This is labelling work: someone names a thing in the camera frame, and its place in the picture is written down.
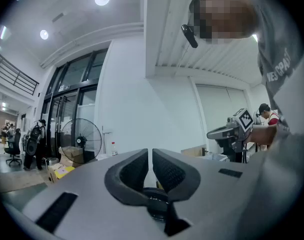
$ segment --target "office chair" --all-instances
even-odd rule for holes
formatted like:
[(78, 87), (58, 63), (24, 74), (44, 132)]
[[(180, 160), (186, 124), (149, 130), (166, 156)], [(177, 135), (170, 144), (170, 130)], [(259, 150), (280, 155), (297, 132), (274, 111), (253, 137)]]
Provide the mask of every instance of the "office chair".
[(21, 129), (16, 129), (16, 133), (15, 133), (15, 142), (8, 142), (8, 147), (5, 148), (5, 153), (10, 154), (11, 158), (6, 160), (10, 161), (9, 166), (11, 165), (12, 162), (18, 162), (22, 164), (22, 160), (19, 158), (16, 158), (17, 155), (21, 154), (20, 151), (20, 139), (21, 139)]

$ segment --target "red shirt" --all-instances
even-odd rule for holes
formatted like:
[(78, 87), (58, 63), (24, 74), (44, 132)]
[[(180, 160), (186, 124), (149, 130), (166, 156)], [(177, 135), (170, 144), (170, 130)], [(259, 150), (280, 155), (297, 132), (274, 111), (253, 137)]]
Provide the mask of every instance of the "red shirt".
[(275, 125), (277, 124), (278, 122), (278, 115), (276, 113), (271, 113), (270, 117), (268, 118), (268, 125), (269, 126), (272, 126), (272, 125)]

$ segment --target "metal railing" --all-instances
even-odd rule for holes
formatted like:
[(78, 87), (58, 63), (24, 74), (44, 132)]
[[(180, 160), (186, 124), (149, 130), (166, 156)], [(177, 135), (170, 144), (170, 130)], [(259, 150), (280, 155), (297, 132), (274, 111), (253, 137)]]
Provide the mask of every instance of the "metal railing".
[(39, 84), (37, 81), (20, 71), (1, 55), (0, 78), (31, 95), (34, 95), (36, 86)]

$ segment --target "white ceiling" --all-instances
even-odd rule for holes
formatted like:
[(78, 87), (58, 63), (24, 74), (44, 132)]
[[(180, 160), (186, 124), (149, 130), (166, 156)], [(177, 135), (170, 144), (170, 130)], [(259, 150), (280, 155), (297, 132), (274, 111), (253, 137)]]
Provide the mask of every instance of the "white ceiling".
[[(19, 42), (23, 49), (41, 63), (60, 47), (87, 33), (113, 25), (139, 22), (140, 0), (110, 0), (98, 6), (94, 0), (19, 0), (0, 24), (11, 36), (2, 42)], [(54, 23), (59, 14), (64, 15)], [(49, 38), (43, 40), (40, 31), (46, 30)]]
[(2, 103), (6, 103), (6, 108), (14, 110), (14, 111), (25, 111), (26, 108), (28, 107), (27, 104), (18, 101), (10, 96), (7, 96), (5, 94), (3, 94), (2, 92), (0, 92), (0, 110), (2, 109)]
[(198, 48), (194, 49), (189, 45), (180, 27), (187, 23), (190, 1), (168, 2), (168, 13), (156, 65), (210, 71), (248, 84), (256, 83), (261, 75), (257, 66), (257, 42), (253, 37), (235, 39), (227, 44), (207, 44), (198, 39)]

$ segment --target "bottle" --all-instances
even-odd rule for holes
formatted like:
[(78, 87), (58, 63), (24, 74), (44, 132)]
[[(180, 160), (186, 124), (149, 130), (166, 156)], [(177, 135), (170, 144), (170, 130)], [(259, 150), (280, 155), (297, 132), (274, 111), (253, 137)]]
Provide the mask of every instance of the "bottle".
[(116, 146), (115, 146), (115, 142), (112, 142), (112, 156), (116, 156), (117, 155), (117, 150), (116, 150)]

